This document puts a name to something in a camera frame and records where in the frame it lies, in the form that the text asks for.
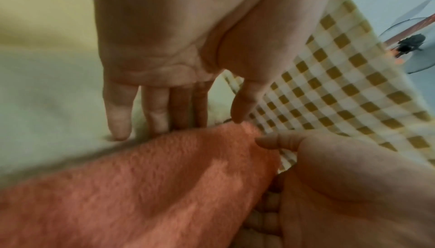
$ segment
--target towel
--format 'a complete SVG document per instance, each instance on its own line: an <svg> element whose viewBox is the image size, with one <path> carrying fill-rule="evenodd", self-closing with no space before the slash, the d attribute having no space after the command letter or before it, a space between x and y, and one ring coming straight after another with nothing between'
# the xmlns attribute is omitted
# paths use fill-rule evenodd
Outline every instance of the towel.
<svg viewBox="0 0 435 248"><path fill-rule="evenodd" d="M0 192L2 248L226 248L276 175L249 123L180 131Z"/></svg>

